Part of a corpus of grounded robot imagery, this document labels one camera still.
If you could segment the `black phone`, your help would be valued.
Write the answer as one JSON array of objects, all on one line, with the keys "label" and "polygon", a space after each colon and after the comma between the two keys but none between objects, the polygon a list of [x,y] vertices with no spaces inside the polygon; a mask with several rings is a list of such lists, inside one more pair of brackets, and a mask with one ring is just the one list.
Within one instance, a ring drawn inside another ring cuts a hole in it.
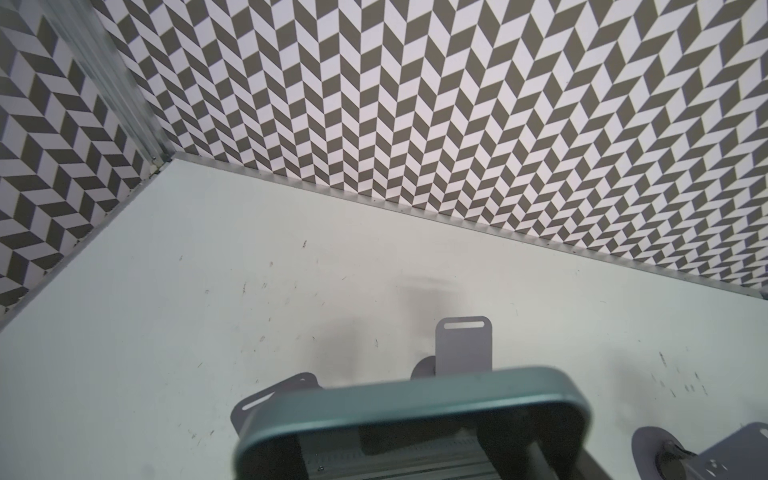
[{"label": "black phone", "polygon": [[238,479],[572,479],[590,423],[547,367],[306,389],[249,417],[232,466]]}]

